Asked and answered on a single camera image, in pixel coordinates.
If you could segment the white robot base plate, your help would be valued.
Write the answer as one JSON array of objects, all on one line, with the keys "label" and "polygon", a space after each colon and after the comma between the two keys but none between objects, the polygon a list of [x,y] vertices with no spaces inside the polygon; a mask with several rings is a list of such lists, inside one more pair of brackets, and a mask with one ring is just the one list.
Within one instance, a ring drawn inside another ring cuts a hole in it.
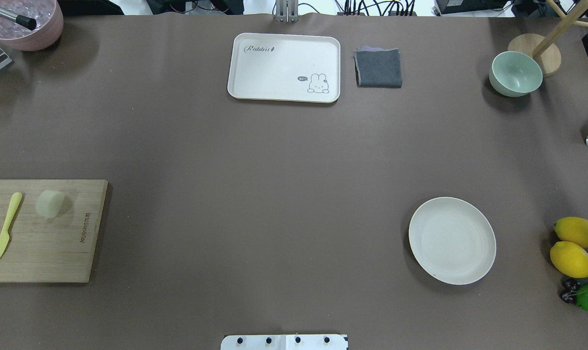
[{"label": "white robot base plate", "polygon": [[342,334],[259,334],[229,335],[221,350],[347,350],[349,341]]}]

